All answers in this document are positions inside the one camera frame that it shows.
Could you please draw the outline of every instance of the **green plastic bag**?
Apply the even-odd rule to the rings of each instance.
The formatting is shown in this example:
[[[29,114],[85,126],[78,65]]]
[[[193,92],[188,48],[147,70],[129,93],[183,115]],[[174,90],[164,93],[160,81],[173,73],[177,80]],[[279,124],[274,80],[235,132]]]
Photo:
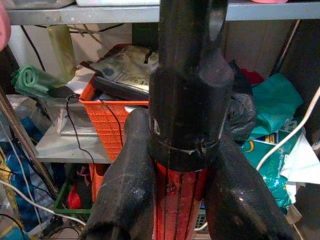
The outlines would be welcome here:
[[[260,160],[267,154],[277,143],[283,140],[297,126],[300,120],[294,119],[287,121],[285,125],[277,132],[249,140],[242,146],[242,152],[249,160],[253,167],[257,167]],[[285,208],[291,205],[289,195],[286,191],[287,179],[280,175],[285,161],[292,149],[294,148],[301,130],[298,131],[289,141],[273,153],[262,165],[259,173],[261,174],[266,185],[272,192],[276,203],[279,207]]]
[[[250,139],[278,131],[291,120],[303,103],[295,87],[282,74],[271,76],[252,89],[257,109],[257,121]]]
[[[12,85],[17,93],[24,96],[46,98],[50,89],[64,86],[65,83],[34,66],[25,66],[13,74]]]

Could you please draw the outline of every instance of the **gray shelf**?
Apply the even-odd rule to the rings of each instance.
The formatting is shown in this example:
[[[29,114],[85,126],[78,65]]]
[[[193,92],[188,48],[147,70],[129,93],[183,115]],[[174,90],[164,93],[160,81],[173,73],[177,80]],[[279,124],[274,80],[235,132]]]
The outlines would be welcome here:
[[[80,136],[81,147],[93,156],[96,164],[110,164],[110,159],[97,136]],[[36,145],[37,159],[43,163],[86,163],[90,156],[78,148],[75,136],[60,136],[51,126]]]
[[[152,23],[159,21],[159,6],[79,7],[9,10],[12,25]],[[320,19],[320,1],[260,4],[229,2],[227,21]]]

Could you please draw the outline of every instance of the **black metal tube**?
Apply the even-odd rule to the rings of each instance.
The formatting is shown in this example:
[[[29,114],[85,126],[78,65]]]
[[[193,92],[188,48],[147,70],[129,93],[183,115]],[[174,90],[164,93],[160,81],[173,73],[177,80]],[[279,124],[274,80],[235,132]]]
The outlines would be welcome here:
[[[226,0],[162,0],[159,68],[150,81],[149,149],[169,169],[208,167],[233,83],[219,49]]]

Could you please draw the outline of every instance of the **paper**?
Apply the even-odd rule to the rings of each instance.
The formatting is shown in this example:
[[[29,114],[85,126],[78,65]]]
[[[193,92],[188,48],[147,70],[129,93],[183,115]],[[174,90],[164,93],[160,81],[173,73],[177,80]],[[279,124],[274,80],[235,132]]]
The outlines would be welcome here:
[[[288,182],[320,184],[320,162],[303,134],[287,157],[281,175]]]
[[[70,80],[66,84],[66,86],[70,88],[75,94],[81,95],[94,75],[95,71],[84,66],[80,66],[80,68],[75,72],[72,80]]]

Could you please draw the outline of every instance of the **metal shelf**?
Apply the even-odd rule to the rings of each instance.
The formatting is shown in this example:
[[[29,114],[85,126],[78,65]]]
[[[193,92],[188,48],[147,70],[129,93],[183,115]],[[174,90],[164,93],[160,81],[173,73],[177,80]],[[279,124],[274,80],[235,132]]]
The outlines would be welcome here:
[[[79,136],[81,147],[91,153],[96,164],[110,164],[110,159],[97,136]],[[37,159],[43,163],[91,164],[90,156],[79,150],[75,136],[60,136],[51,126],[36,145]]]
[[[12,25],[152,23],[159,21],[159,6],[79,7],[9,10]],[[320,19],[320,1],[260,4],[232,0],[227,21]]]

